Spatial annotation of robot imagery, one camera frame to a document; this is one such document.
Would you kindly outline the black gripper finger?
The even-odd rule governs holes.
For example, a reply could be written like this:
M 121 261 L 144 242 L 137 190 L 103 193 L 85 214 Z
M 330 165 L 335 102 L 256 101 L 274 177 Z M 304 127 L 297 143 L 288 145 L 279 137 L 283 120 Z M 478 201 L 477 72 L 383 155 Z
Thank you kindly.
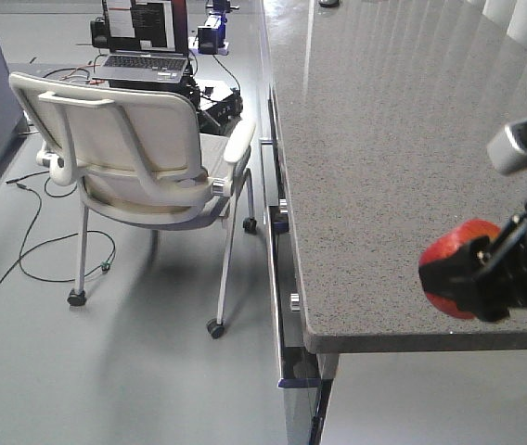
M 482 267 L 478 252 L 489 245 L 488 236 L 474 238 L 452 256 L 418 266 L 423 292 L 450 299 L 461 311 L 471 312 L 474 319 L 486 323 L 498 323 L 508 318 L 509 310 L 489 303 L 476 279 L 476 273 Z

